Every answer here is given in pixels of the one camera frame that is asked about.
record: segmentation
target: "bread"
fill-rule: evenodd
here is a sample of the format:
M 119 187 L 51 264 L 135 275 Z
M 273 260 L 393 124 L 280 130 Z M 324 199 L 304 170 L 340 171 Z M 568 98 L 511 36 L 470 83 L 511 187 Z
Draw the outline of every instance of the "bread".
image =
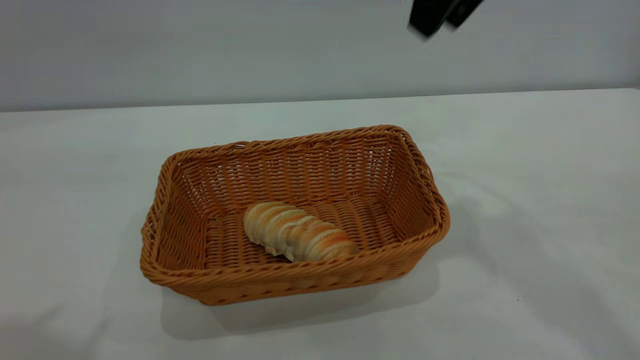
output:
M 358 253 L 344 230 L 283 202 L 262 202 L 247 208 L 244 231 L 266 252 L 291 261 L 319 261 Z

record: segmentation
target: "rectangular basket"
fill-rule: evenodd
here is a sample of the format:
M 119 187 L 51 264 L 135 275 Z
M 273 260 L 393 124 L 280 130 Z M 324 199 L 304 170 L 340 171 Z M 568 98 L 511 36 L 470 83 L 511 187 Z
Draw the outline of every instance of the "rectangular basket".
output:
M 337 225 L 360 252 L 299 263 L 266 254 L 243 229 L 246 207 L 264 201 Z M 206 305 L 348 288 L 406 274 L 449 222 L 431 170 L 400 127 L 236 142 L 166 160 L 140 267 Z

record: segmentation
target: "table surface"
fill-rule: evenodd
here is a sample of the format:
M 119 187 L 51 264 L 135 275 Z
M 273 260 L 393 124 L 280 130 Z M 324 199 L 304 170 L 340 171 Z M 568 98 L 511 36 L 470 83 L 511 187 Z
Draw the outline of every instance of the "table surface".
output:
M 451 209 L 405 277 L 206 307 L 148 282 L 171 154 L 397 124 Z M 0 113 L 2 359 L 640 359 L 640 91 Z

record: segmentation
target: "bread roll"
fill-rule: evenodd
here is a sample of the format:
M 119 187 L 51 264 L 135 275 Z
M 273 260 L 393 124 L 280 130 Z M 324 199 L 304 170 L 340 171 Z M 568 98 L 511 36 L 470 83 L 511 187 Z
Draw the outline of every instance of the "bread roll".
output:
M 358 253 L 344 230 L 283 202 L 262 202 L 247 208 L 244 231 L 266 252 L 291 261 L 319 261 Z

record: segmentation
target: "basket bottom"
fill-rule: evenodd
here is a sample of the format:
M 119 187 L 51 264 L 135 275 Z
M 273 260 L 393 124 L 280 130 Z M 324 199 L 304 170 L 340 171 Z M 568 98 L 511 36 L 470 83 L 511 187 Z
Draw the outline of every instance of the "basket bottom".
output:
M 289 204 L 345 230 L 361 251 L 399 241 L 387 210 L 375 197 L 354 196 L 334 202 Z M 283 256 L 267 254 L 263 247 L 250 242 L 244 233 L 243 216 L 229 214 L 209 219 L 205 269 L 289 262 Z
M 413 266 L 411 266 L 410 268 L 406 269 L 404 272 L 400 272 L 399 274 L 397 274 L 394 277 L 378 279 L 378 280 L 373 280 L 373 281 L 355 281 L 355 282 L 351 282 L 351 283 L 348 283 L 348 284 L 335 284 L 335 285 L 331 285 L 331 286 L 322 286 L 322 287 L 314 286 L 314 287 L 307 288 L 307 289 L 287 290 L 286 292 L 263 293 L 263 294 L 260 294 L 260 295 L 244 295 L 244 296 L 236 298 L 236 299 L 223 299 L 223 300 L 213 300 L 213 301 L 199 300 L 199 301 L 200 301 L 201 304 L 206 305 L 206 306 L 220 306 L 220 305 L 236 304 L 238 302 L 253 301 L 253 300 L 259 300 L 259 299 L 268 299 L 268 298 L 271 298 L 271 297 L 283 297 L 283 296 L 299 295 L 299 294 L 306 294 L 306 293 L 319 293 L 321 291 L 330 291 L 330 290 L 338 290 L 338 289 L 346 289 L 346 288 L 356 288 L 358 286 L 376 284 L 378 282 L 397 279 L 399 277 L 402 277 L 402 276 L 406 275 L 406 273 L 408 273 L 412 268 L 413 268 Z

